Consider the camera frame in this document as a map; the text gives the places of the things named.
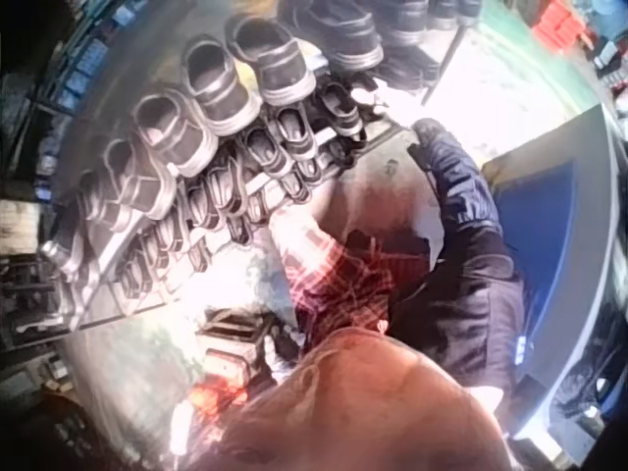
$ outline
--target shoe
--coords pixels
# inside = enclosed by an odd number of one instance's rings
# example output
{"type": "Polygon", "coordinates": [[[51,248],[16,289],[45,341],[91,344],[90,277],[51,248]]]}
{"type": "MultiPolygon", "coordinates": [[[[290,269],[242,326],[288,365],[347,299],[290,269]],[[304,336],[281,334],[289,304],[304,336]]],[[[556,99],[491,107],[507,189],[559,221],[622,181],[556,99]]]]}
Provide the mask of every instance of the shoe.
{"type": "Polygon", "coordinates": [[[204,273],[212,263],[212,256],[207,248],[205,237],[199,240],[196,245],[187,253],[192,268],[196,273],[204,273]]]}
{"type": "Polygon", "coordinates": [[[350,136],[358,134],[364,128],[357,103],[339,81],[322,80],[313,100],[315,107],[329,122],[336,134],[350,136]]]}
{"type": "Polygon", "coordinates": [[[132,246],[132,264],[136,272],[135,279],[139,284],[139,292],[148,294],[153,290],[153,277],[148,268],[148,260],[141,249],[141,245],[136,241],[132,246]]]}
{"type": "Polygon", "coordinates": [[[283,147],[295,161],[316,157],[318,145],[303,103],[273,109],[271,121],[277,126],[283,147]]]}
{"type": "Polygon", "coordinates": [[[428,22],[428,0],[361,0],[358,3],[373,12],[377,33],[385,45],[409,46],[421,40],[428,22]]]}
{"type": "Polygon", "coordinates": [[[197,228],[218,231],[225,225],[222,215],[211,197],[207,175],[201,174],[195,181],[186,184],[187,205],[192,224],[197,228]]]}
{"type": "Polygon", "coordinates": [[[351,0],[282,0],[277,18],[345,71],[371,69],[384,58],[373,16],[351,0]]]}
{"type": "Polygon", "coordinates": [[[77,198],[82,217],[86,221],[93,221],[102,206],[100,180],[96,172],[88,170],[80,176],[77,198]]]}
{"type": "Polygon", "coordinates": [[[200,124],[191,100],[172,86],[156,85],[132,116],[144,143],[186,178],[198,175],[216,153],[218,137],[200,124]]]}
{"type": "Polygon", "coordinates": [[[240,83],[231,54],[214,37],[194,37],[183,52],[183,84],[215,135],[246,128],[259,114],[259,100],[240,83]]]}
{"type": "Polygon", "coordinates": [[[85,244],[84,225],[77,199],[57,216],[51,234],[51,238],[41,245],[41,253],[62,273],[71,277],[82,263],[85,244]]]}
{"type": "Polygon", "coordinates": [[[386,47],[384,50],[386,56],[372,74],[391,88],[416,91],[438,80],[441,65],[418,47],[386,47]]]}
{"type": "Polygon", "coordinates": [[[458,24],[473,26],[480,19],[482,0],[458,0],[458,24]]]}
{"type": "Polygon", "coordinates": [[[136,132],[128,141],[119,140],[114,152],[128,155],[126,178],[120,203],[159,221],[170,211],[177,195],[175,177],[142,143],[136,132]]]}
{"type": "Polygon", "coordinates": [[[227,47],[253,69],[259,92],[269,105],[289,105],[314,91],[314,74],[283,25],[240,14],[227,21],[225,32],[227,47]]]}
{"type": "Polygon", "coordinates": [[[162,250],[157,240],[155,228],[152,227],[144,234],[138,236],[144,260],[150,270],[164,270],[170,264],[170,255],[162,250]]]}
{"type": "Polygon", "coordinates": [[[268,209],[264,188],[261,188],[249,196],[246,215],[248,216],[248,220],[255,227],[263,227],[269,223],[271,211],[268,209]]]}
{"type": "Polygon", "coordinates": [[[157,244],[164,252],[179,253],[189,249],[189,228],[181,194],[178,195],[168,215],[155,224],[155,234],[157,244]]]}
{"type": "Polygon", "coordinates": [[[130,260],[122,263],[122,269],[119,271],[119,280],[122,292],[126,299],[138,299],[140,295],[139,270],[130,260]]]}
{"type": "Polygon", "coordinates": [[[294,161],[261,120],[241,132],[237,143],[273,179],[280,179],[292,170],[294,161]]]}
{"type": "Polygon", "coordinates": [[[253,241],[253,230],[246,216],[228,217],[227,229],[232,241],[238,245],[249,245],[253,241]]]}
{"type": "Polygon", "coordinates": [[[295,204],[307,203],[312,197],[310,188],[305,184],[303,176],[296,170],[283,176],[279,180],[279,185],[295,204]]]}
{"type": "Polygon", "coordinates": [[[130,147],[114,139],[102,153],[103,167],[96,171],[101,205],[93,221],[114,233],[123,232],[131,222],[130,207],[121,203],[130,158],[130,147]]]}
{"type": "Polygon", "coordinates": [[[323,171],[316,159],[305,160],[296,163],[296,170],[303,181],[309,184],[318,184],[323,179],[323,171]]]}
{"type": "Polygon", "coordinates": [[[246,212],[246,182],[240,151],[233,140],[218,149],[214,165],[207,173],[207,187],[216,209],[224,215],[239,217],[246,212]]]}
{"type": "Polygon", "coordinates": [[[430,29],[447,31],[456,27],[456,0],[430,0],[428,25],[430,29]]]}

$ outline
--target hand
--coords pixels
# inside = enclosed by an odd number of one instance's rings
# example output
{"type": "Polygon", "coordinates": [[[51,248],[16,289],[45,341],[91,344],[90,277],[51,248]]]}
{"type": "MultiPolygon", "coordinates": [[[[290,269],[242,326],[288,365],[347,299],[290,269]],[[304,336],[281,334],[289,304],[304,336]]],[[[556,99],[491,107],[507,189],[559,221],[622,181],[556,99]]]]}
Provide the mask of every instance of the hand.
{"type": "Polygon", "coordinates": [[[378,86],[375,91],[367,91],[358,85],[351,90],[351,97],[361,105],[373,106],[375,114],[385,115],[403,128],[411,128],[417,121],[427,116],[420,96],[390,88],[378,78],[373,78],[373,81],[378,86]]]}

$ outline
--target blue panel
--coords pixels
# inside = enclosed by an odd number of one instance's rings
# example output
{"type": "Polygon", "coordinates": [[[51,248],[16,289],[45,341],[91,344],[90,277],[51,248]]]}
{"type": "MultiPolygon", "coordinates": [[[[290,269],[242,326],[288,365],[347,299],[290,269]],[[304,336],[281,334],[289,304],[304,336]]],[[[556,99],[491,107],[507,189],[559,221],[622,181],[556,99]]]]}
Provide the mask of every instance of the blue panel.
{"type": "Polygon", "coordinates": [[[498,185],[503,238],[525,281],[529,340],[543,324],[560,275],[575,206],[573,163],[498,185]]]}

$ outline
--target floor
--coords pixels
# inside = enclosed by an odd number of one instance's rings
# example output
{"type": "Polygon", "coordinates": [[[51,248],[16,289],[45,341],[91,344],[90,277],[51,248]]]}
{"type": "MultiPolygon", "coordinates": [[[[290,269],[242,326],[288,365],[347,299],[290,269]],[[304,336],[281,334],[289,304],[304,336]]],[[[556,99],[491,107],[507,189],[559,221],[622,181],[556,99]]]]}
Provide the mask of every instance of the floor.
{"type": "MultiPolygon", "coordinates": [[[[236,3],[262,13],[273,5],[236,3]]],[[[92,165],[89,140],[123,129],[121,110],[148,83],[177,80],[179,52],[187,39],[199,32],[222,35],[222,21],[231,11],[229,2],[211,0],[153,2],[147,8],[110,51],[82,118],[70,131],[62,152],[67,160],[61,163],[68,172],[59,174],[57,194],[92,165]]],[[[431,34],[426,50],[442,57],[447,35],[431,34]]],[[[593,106],[594,96],[567,62],[551,57],[521,22],[489,1],[482,24],[467,33],[427,113],[453,131],[482,165],[593,106]]],[[[377,236],[411,228],[430,240],[434,258],[441,237],[438,207],[425,175],[405,153],[411,140],[409,132],[402,133],[317,191],[312,210],[328,233],[343,240],[356,228],[377,236]]],[[[200,378],[193,331],[204,307],[265,306],[293,323],[281,263],[263,231],[252,249],[216,256],[212,271],[185,289],[182,303],[64,342],[81,400],[129,456],[141,449],[163,450],[174,405],[200,378]]],[[[114,308],[106,303],[95,299],[94,315],[114,308]]]]}

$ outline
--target worker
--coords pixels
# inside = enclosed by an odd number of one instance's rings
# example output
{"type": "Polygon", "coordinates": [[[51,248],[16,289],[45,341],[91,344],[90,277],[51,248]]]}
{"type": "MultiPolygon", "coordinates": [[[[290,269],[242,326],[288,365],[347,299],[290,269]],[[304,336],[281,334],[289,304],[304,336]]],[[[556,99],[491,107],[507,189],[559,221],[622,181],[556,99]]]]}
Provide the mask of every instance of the worker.
{"type": "MultiPolygon", "coordinates": [[[[424,114],[412,99],[389,100],[388,117],[424,114]]],[[[522,284],[473,160],[434,119],[409,126],[441,207],[436,267],[393,296],[382,257],[356,255],[298,208],[276,213],[306,353],[234,417],[207,469],[510,469],[493,411],[512,386],[522,284]]]]}

